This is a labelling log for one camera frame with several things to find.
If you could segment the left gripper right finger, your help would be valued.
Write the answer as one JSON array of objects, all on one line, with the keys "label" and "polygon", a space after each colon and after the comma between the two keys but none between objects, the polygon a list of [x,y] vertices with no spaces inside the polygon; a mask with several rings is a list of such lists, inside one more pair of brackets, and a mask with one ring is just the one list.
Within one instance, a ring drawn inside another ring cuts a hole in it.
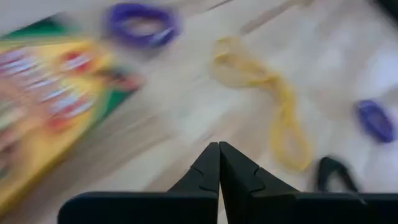
[{"label": "left gripper right finger", "polygon": [[398,194],[301,192],[229,143],[219,147],[229,224],[398,224]]}]

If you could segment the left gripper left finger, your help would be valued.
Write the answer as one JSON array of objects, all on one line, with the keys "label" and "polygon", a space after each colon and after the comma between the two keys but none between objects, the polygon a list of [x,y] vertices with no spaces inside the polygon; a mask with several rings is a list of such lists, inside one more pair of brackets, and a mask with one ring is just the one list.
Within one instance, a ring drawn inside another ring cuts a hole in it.
[{"label": "left gripper left finger", "polygon": [[220,147],[210,143],[166,192],[85,192],[65,202],[58,224],[216,224]]}]

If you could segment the black spiral wrist coil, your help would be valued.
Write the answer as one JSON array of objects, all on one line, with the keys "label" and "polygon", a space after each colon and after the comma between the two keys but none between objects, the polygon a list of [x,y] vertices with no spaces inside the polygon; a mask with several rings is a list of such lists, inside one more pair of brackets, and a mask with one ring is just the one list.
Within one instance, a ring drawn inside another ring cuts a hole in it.
[{"label": "black spiral wrist coil", "polygon": [[359,192],[349,169],[333,157],[326,156],[320,159],[315,176],[315,188],[321,192],[328,192],[328,179],[332,174],[337,174],[343,181],[344,187],[351,192]]}]

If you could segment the purple spiral wrist coil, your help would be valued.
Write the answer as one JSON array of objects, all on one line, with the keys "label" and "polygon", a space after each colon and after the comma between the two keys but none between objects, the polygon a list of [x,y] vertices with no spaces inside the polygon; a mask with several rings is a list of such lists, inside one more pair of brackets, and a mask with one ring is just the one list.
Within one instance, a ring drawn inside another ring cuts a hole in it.
[{"label": "purple spiral wrist coil", "polygon": [[[163,28],[150,34],[139,34],[124,26],[130,19],[153,19],[159,21]],[[119,40],[139,48],[166,46],[180,33],[180,23],[174,12],[138,2],[120,2],[110,6],[106,10],[104,24]]]},{"label": "purple spiral wrist coil", "polygon": [[360,100],[354,110],[364,132],[374,140],[385,144],[396,140],[396,128],[382,105],[373,100]]}]

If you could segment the yellow Crayola crayon box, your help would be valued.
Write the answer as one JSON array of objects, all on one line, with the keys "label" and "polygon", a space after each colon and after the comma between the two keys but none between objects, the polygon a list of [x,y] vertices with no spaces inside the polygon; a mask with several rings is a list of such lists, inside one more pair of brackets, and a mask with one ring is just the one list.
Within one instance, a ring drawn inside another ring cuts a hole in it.
[{"label": "yellow Crayola crayon box", "polygon": [[0,36],[0,217],[141,85],[58,15]]}]

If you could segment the yellow rubber band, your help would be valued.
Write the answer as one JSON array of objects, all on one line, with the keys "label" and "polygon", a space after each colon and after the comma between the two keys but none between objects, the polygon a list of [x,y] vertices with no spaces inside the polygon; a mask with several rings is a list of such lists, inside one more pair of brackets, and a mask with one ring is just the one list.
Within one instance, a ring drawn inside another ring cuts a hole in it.
[{"label": "yellow rubber band", "polygon": [[269,91],[277,101],[269,125],[269,145],[275,158],[290,170],[305,170],[313,159],[313,149],[297,119],[297,97],[283,74],[251,55],[237,37],[215,42],[211,69],[218,81],[231,88]]}]

